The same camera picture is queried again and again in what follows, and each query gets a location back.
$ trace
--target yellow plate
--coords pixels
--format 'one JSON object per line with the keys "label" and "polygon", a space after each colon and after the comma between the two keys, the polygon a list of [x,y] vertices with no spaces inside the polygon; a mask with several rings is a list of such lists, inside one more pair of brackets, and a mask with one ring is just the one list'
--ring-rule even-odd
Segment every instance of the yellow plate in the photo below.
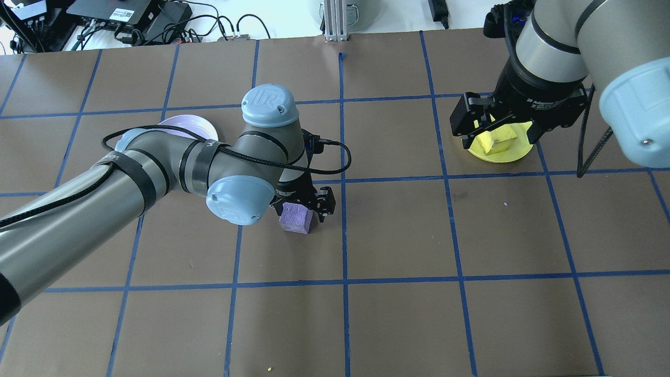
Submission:
{"label": "yellow plate", "polygon": [[475,140],[468,151],[477,158],[487,162],[493,162],[494,164],[504,164],[505,162],[519,160],[533,149],[533,144],[528,142],[528,135],[526,134],[532,124],[533,122],[509,124],[517,134],[517,139],[508,150],[487,156],[484,154],[482,146]]}

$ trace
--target black cable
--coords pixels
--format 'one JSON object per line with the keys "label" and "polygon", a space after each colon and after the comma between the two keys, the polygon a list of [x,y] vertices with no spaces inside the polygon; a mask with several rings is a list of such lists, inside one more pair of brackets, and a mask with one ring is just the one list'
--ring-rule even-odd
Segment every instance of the black cable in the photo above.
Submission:
{"label": "black cable", "polygon": [[340,143],[340,142],[335,142],[333,140],[327,140],[327,139],[319,139],[320,142],[323,144],[326,144],[327,146],[340,146],[341,148],[344,149],[346,152],[346,164],[339,169],[336,170],[320,170],[320,169],[313,169],[313,168],[304,168],[302,166],[294,166],[294,165],[289,165],[289,164],[282,164],[281,162],[274,162],[274,161],[269,161],[269,160],[264,160],[262,158],[256,158],[252,156],[248,156],[246,154],[242,154],[239,152],[235,152],[234,150],[231,150],[230,148],[226,146],[219,146],[218,151],[222,152],[224,154],[227,154],[229,156],[238,158],[239,160],[244,160],[244,161],[249,161],[253,162],[255,164],[259,165],[266,165],[266,166],[274,166],[276,168],[282,168],[282,169],[288,169],[288,170],[297,170],[299,172],[308,172],[312,174],[322,174],[322,175],[334,175],[334,174],[340,174],[341,172],[344,172],[345,170],[349,169],[349,166],[351,166],[351,151],[349,148]]}
{"label": "black cable", "polygon": [[188,36],[189,36],[189,38],[191,38],[191,42],[193,42],[193,37],[194,36],[196,37],[196,40],[198,41],[198,43],[202,42],[202,38],[200,37],[200,35],[198,35],[198,33],[196,33],[196,31],[193,30],[193,29],[188,30]]}
{"label": "black cable", "polygon": [[[197,1],[187,1],[187,0],[165,0],[166,3],[167,3],[168,1],[172,1],[173,3],[187,3],[187,4],[193,4],[193,5],[205,5],[205,6],[207,6],[207,7],[213,8],[213,10],[216,12],[216,18],[217,18],[217,19],[221,17],[221,15],[220,15],[219,12],[218,12],[218,8],[215,7],[215,6],[213,6],[212,4],[199,3],[199,2],[197,2]],[[232,22],[230,23],[230,30],[231,30],[231,31],[234,31],[234,30],[235,30],[235,29],[232,28]],[[223,30],[223,25],[222,25],[221,23],[219,23],[219,31],[221,32],[221,35],[222,35],[222,36],[225,35],[225,31]]]}
{"label": "black cable", "polygon": [[85,197],[86,195],[92,193],[95,191],[98,187],[102,186],[107,179],[112,175],[114,172],[114,166],[110,165],[107,168],[107,171],[97,180],[95,181],[92,185],[89,187],[86,187],[85,189],[79,191],[78,193],[72,194],[69,197],[65,197],[63,199],[58,199],[57,201],[42,205],[41,207],[33,208],[29,211],[19,213],[18,215],[14,215],[12,217],[8,217],[6,219],[0,220],[0,228],[7,227],[9,225],[12,225],[14,223],[18,223],[19,221],[25,220],[29,217],[33,217],[36,215],[39,215],[40,213],[44,213],[46,211],[50,211],[52,209],[61,207],[63,205],[66,205],[68,203],[71,203],[77,199],[81,199]]}
{"label": "black cable", "polygon": [[165,33],[171,32],[172,30],[176,30],[176,29],[177,29],[178,27],[180,27],[181,25],[186,25],[187,23],[189,23],[189,22],[191,22],[191,21],[193,21],[193,20],[195,20],[195,19],[199,19],[199,18],[213,18],[213,19],[216,20],[217,23],[220,23],[220,20],[219,20],[218,18],[216,18],[215,16],[213,16],[213,15],[209,15],[209,14],[197,15],[196,17],[192,17],[192,18],[190,18],[190,19],[185,19],[184,21],[175,23],[174,25],[172,25],[172,26],[170,26],[170,27],[168,27],[168,26],[166,25],[165,29],[164,29],[161,33],[159,33],[158,35],[156,35],[156,36],[153,37],[152,39],[150,39],[150,40],[144,42],[141,46],[146,46],[146,45],[148,45],[149,43],[155,41],[155,40],[158,39],[158,38],[164,38]]}
{"label": "black cable", "polygon": [[225,20],[228,22],[228,24],[230,25],[230,32],[231,32],[231,33],[235,33],[235,28],[232,26],[232,21],[230,20],[230,18],[228,18],[228,17],[226,17],[226,16],[224,16],[224,15],[220,15],[220,16],[218,16],[218,18],[219,18],[219,21],[220,21],[222,18],[225,19]]}
{"label": "black cable", "polygon": [[86,38],[86,40],[83,41],[83,43],[82,43],[82,51],[84,50],[84,47],[86,47],[86,45],[88,44],[88,41],[90,41],[90,39],[93,38],[93,34],[95,34],[95,33],[99,32],[99,31],[101,31],[103,28],[104,28],[104,26],[103,26],[103,27],[99,27],[99,28],[93,30],[92,32],[90,32],[90,33],[84,35],[84,37],[87,37],[87,38]]}
{"label": "black cable", "polygon": [[267,26],[265,26],[265,22],[263,22],[263,20],[259,16],[255,15],[255,14],[251,14],[251,13],[247,13],[244,16],[240,17],[240,19],[237,20],[236,29],[237,29],[238,33],[240,32],[240,21],[242,21],[245,17],[254,17],[255,19],[259,20],[261,22],[261,25],[263,25],[263,29],[265,29],[265,33],[267,34],[267,39],[272,39],[272,37],[270,37],[270,32],[267,31]]}
{"label": "black cable", "polygon": [[33,40],[31,40],[26,33],[24,33],[23,28],[17,23],[21,22],[18,17],[16,17],[16,14],[12,12],[11,8],[7,6],[7,4],[4,3],[4,1],[0,1],[0,18],[3,18],[6,22],[7,25],[14,31],[15,34],[19,36],[19,39],[23,40],[34,52],[45,52],[46,50],[44,49],[44,46],[42,45],[42,42],[36,40],[38,44],[34,44]]}
{"label": "black cable", "polygon": [[[121,131],[116,131],[114,133],[110,133],[109,135],[105,136],[102,140],[102,145],[105,149],[107,150],[114,150],[112,147],[110,147],[107,142],[113,138],[116,138],[118,136],[123,135],[124,133],[130,131],[131,129],[136,129],[136,128],[141,128],[141,129],[173,129],[176,131],[184,132],[189,136],[192,136],[195,140],[198,140],[199,142],[205,142],[205,138],[202,136],[199,136],[198,134],[189,131],[187,129],[181,128],[181,127],[176,127],[173,125],[141,125],[139,127],[133,127],[133,128],[127,128],[127,129],[122,129]],[[294,166],[294,165],[289,165],[289,164],[284,164],[282,162],[275,162],[275,161],[269,161],[269,160],[264,160],[262,158],[256,158],[252,156],[248,156],[246,154],[242,154],[240,152],[235,152],[234,150],[231,150],[230,148],[227,148],[225,145],[221,145],[218,147],[218,151],[223,153],[223,154],[228,154],[229,156],[238,158],[239,160],[244,160],[244,161],[249,161],[253,162],[255,164],[259,165],[266,165],[266,166],[273,166],[275,168],[282,168],[282,169],[288,169],[288,170],[297,170],[299,172],[309,172],[312,174],[323,174],[323,175],[333,175],[333,174],[340,174],[341,172],[344,172],[345,170],[349,169],[349,166],[351,166],[351,151],[349,148],[344,145],[343,143],[340,142],[335,142],[333,140],[327,140],[327,139],[319,139],[319,142],[322,142],[323,144],[326,144],[327,146],[340,146],[341,148],[344,149],[346,152],[347,156],[347,162],[346,164],[337,170],[320,170],[320,169],[313,169],[313,168],[304,168],[302,166]]]}
{"label": "black cable", "polygon": [[607,141],[612,137],[613,134],[612,128],[607,127],[607,130],[602,135],[602,138],[600,138],[600,141],[596,144],[596,147],[588,156],[586,162],[584,162],[584,136],[586,135],[586,122],[588,120],[588,115],[591,110],[591,102],[593,102],[593,96],[595,92],[595,85],[591,85],[591,93],[588,94],[588,101],[586,103],[586,108],[584,109],[584,118],[582,119],[582,128],[580,130],[580,142],[578,144],[577,151],[577,178],[581,178],[586,174],[589,167],[596,159],[596,156],[600,153],[605,144],[607,144]]}

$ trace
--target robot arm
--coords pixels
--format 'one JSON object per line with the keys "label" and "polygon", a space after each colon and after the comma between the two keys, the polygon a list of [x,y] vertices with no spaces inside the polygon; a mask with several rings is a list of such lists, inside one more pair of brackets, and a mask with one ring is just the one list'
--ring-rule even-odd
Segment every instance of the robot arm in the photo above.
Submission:
{"label": "robot arm", "polygon": [[[333,214],[330,187],[317,191],[310,172],[321,171],[308,166],[324,144],[346,146],[301,130],[293,96],[279,85],[252,89],[242,111],[247,126],[234,146],[164,132],[178,128],[170,126],[117,132],[115,150],[88,172],[0,219],[0,324],[174,189],[206,198],[237,225],[258,222],[268,204],[280,213],[284,202],[321,221]],[[44,205],[51,208],[40,213]]]}
{"label": "robot arm", "polygon": [[532,1],[512,1],[494,10],[484,33],[504,36],[510,57],[490,97],[465,93],[452,113],[464,148],[505,123],[532,121],[531,144],[570,127],[587,103],[582,81],[590,74],[624,154],[670,166],[670,2],[537,0],[533,9]]}

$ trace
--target purple foam cube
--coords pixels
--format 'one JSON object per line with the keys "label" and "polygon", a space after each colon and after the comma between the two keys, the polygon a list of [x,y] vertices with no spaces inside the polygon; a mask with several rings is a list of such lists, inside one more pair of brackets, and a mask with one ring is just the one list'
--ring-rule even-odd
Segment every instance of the purple foam cube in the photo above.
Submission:
{"label": "purple foam cube", "polygon": [[279,217],[279,224],[285,231],[308,234],[312,223],[312,211],[304,205],[284,203],[284,210]]}

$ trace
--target ur logo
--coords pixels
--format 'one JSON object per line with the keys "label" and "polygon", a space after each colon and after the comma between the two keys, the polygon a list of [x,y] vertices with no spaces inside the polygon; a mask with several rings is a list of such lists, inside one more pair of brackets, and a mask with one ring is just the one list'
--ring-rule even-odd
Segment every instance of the ur logo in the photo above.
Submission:
{"label": "ur logo", "polygon": [[274,101],[277,100],[277,93],[272,91],[261,90],[257,91],[256,95],[251,99],[251,105],[268,106],[270,109],[275,108]]}

